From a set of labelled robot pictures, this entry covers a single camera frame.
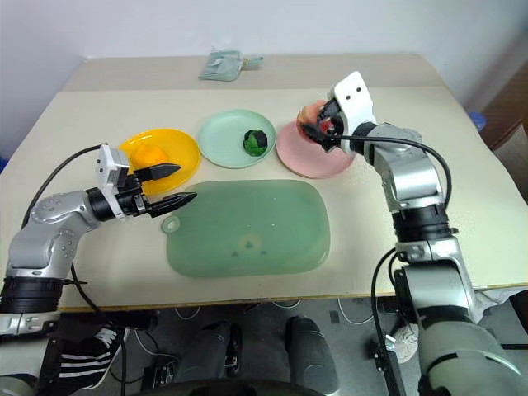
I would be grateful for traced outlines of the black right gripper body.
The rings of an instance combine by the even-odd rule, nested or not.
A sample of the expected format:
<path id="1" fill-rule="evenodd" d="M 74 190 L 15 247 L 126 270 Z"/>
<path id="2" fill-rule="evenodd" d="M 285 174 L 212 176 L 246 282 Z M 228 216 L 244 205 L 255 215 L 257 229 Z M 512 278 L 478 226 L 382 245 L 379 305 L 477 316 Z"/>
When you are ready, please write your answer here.
<path id="1" fill-rule="evenodd" d="M 321 144 L 323 150 L 326 153 L 330 153 L 339 146 L 341 142 L 341 136 L 344 132 L 344 124 L 341 117 L 341 107 L 339 106 L 336 99 L 329 101 L 331 102 L 331 110 L 329 111 L 331 118 L 325 120 L 324 122 L 318 122 L 318 128 L 332 139 L 331 142 Z"/>

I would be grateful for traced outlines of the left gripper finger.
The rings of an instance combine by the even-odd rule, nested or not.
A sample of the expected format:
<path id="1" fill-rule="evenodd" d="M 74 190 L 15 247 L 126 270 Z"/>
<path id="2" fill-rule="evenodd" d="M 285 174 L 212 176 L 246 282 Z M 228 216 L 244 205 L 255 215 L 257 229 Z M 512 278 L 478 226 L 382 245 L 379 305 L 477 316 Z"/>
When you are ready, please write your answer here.
<path id="1" fill-rule="evenodd" d="M 179 192 L 170 196 L 164 197 L 158 202 L 150 203 L 146 206 L 147 213 L 152 217 L 156 218 L 165 214 L 172 213 L 175 210 L 187 205 L 197 197 L 197 193 L 191 192 Z"/>
<path id="2" fill-rule="evenodd" d="M 134 170 L 134 175 L 139 182 L 149 182 L 170 177 L 180 169 L 181 167 L 175 163 L 160 163 L 150 167 L 136 169 Z"/>

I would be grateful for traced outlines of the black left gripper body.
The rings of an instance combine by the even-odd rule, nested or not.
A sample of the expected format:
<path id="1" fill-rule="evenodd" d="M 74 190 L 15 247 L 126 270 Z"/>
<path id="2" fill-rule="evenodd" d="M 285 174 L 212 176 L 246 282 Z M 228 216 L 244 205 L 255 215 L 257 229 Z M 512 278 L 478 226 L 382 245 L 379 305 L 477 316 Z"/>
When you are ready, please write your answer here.
<path id="1" fill-rule="evenodd" d="M 116 199 L 125 216 L 139 216 L 147 214 L 151 205 L 144 194 L 140 173 L 133 172 L 125 178 L 122 186 L 117 187 Z"/>

